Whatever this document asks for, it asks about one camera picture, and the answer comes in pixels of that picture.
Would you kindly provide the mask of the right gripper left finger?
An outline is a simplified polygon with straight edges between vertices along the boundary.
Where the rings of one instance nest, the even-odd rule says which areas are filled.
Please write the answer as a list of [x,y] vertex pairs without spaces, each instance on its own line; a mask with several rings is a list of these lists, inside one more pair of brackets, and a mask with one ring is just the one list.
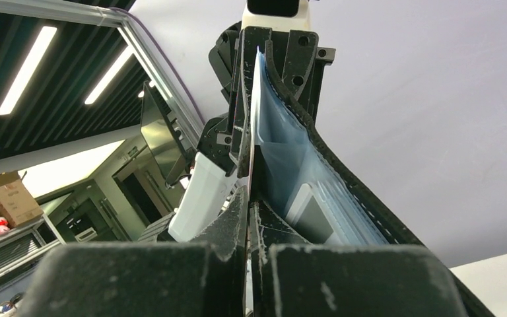
[[19,316],[243,316],[248,191],[189,242],[53,248]]

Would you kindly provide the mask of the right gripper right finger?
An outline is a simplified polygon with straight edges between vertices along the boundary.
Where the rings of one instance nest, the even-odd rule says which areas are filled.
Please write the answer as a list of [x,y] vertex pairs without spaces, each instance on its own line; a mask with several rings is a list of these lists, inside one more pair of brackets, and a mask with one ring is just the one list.
[[250,205],[255,316],[490,316],[428,249],[310,244]]

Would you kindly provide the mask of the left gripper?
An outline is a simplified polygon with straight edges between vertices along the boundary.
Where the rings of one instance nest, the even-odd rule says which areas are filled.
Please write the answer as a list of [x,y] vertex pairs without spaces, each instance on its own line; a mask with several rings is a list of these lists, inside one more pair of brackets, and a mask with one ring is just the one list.
[[[245,178],[250,174],[253,75],[263,32],[254,26],[241,30],[241,26],[237,22],[221,33],[208,58],[234,119],[231,154],[237,177]],[[267,76],[277,96],[288,103],[295,101],[313,119],[317,118],[324,69],[336,56],[335,48],[318,46],[318,42],[315,32],[291,30],[272,31],[265,43]]]

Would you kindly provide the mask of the black leather card holder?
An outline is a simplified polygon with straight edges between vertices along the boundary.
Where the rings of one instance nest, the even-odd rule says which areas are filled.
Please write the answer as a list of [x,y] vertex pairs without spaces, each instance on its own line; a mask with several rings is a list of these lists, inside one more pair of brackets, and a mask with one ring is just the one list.
[[363,184],[312,127],[303,128],[277,107],[276,94],[261,81],[259,123],[252,119],[257,154],[252,171],[267,204],[285,220],[298,189],[309,183],[323,203],[325,216],[340,245],[420,244],[420,240]]

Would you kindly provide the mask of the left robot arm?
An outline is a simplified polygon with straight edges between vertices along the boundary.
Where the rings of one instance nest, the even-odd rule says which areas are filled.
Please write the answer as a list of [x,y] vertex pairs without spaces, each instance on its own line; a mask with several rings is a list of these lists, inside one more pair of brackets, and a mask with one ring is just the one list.
[[219,36],[209,63],[228,111],[203,128],[189,186],[168,229],[175,240],[189,241],[210,225],[236,181],[250,175],[257,154],[252,119],[263,122],[261,81],[255,79],[255,70],[266,76],[277,107],[306,129],[317,115],[323,69],[334,58],[334,50],[319,47],[313,31],[236,23]]

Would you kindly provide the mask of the cardboard box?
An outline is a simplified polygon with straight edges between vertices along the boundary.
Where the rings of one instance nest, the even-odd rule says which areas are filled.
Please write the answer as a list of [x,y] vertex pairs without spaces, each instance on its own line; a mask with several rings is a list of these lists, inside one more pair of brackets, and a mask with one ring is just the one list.
[[0,174],[0,216],[6,218],[11,227],[31,223],[43,214],[17,171]]

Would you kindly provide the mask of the wall monitor screen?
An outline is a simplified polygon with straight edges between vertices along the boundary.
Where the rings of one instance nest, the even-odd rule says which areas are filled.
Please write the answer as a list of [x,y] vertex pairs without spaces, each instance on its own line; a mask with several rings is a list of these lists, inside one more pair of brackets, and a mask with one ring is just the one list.
[[189,172],[194,152],[172,110],[151,81],[143,83],[140,132],[167,186]]

